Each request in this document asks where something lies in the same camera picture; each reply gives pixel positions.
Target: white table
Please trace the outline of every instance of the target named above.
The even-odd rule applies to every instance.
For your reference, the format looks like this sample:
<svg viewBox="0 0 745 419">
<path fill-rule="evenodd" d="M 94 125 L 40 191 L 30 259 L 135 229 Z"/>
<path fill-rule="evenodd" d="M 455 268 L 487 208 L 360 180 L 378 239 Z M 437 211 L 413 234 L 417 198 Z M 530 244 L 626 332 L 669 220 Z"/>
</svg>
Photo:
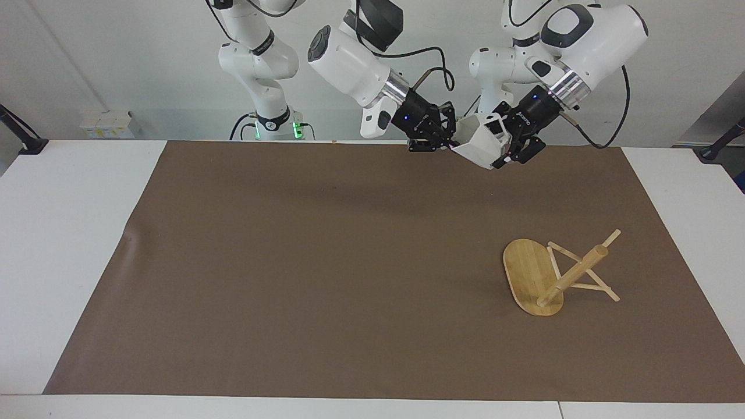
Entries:
<svg viewBox="0 0 745 419">
<path fill-rule="evenodd" d="M 745 404 L 38 395 L 164 146 L 57 141 L 0 177 L 0 418 L 745 418 Z M 689 150 L 624 152 L 745 359 L 745 196 Z"/>
</svg>

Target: wooden post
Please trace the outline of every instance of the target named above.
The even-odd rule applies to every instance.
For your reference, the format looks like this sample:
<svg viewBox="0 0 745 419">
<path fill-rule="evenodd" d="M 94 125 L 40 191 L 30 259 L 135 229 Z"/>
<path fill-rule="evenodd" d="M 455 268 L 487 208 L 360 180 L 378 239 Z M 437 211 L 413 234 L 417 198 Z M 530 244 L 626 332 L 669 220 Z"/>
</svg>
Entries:
<svg viewBox="0 0 745 419">
<path fill-rule="evenodd" d="M 539 307 L 546 307 L 557 295 L 566 291 L 573 283 L 577 282 L 588 269 L 592 269 L 599 261 L 608 256 L 608 248 L 603 245 L 597 245 L 589 251 L 580 262 L 572 266 L 571 269 L 559 278 L 555 286 L 546 290 L 538 299 Z"/>
</svg>

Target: wooden stand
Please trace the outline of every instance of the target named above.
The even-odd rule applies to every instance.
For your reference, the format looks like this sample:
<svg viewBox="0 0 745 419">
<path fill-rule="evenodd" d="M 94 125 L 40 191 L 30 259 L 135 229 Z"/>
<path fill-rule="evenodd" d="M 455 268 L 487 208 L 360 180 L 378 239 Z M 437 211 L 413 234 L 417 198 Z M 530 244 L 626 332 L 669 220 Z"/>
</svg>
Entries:
<svg viewBox="0 0 745 419">
<path fill-rule="evenodd" d="M 614 301 L 621 298 L 592 270 L 608 256 L 608 247 L 621 234 L 616 230 L 602 244 L 592 248 L 584 257 L 549 242 L 547 247 L 533 240 L 515 240 L 504 250 L 504 269 L 510 282 L 515 302 L 531 315 L 550 316 L 564 305 L 564 292 L 572 288 L 602 291 Z M 576 264 L 561 275 L 554 251 L 573 259 Z M 595 284 L 577 283 L 588 274 Z"/>
</svg>

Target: brown tablecloth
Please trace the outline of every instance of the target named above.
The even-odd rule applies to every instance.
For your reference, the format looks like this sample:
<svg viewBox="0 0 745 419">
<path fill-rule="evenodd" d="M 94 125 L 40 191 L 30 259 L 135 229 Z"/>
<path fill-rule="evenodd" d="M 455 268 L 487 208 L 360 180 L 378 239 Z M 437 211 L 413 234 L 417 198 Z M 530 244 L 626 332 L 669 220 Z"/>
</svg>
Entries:
<svg viewBox="0 0 745 419">
<path fill-rule="evenodd" d="M 595 270 L 620 303 L 518 308 L 509 242 L 615 228 Z M 741 403 L 745 367 L 619 149 L 486 171 L 169 142 L 45 393 Z"/>
</svg>

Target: green light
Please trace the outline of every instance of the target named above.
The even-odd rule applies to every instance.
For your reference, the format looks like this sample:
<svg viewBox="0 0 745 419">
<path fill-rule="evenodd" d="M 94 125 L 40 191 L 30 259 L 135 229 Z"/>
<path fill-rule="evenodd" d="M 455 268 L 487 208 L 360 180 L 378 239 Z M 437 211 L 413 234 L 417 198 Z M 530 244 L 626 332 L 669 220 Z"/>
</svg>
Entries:
<svg viewBox="0 0 745 419">
<path fill-rule="evenodd" d="M 295 130 L 295 138 L 301 139 L 302 138 L 302 127 L 297 122 L 292 123 L 292 128 Z"/>
</svg>

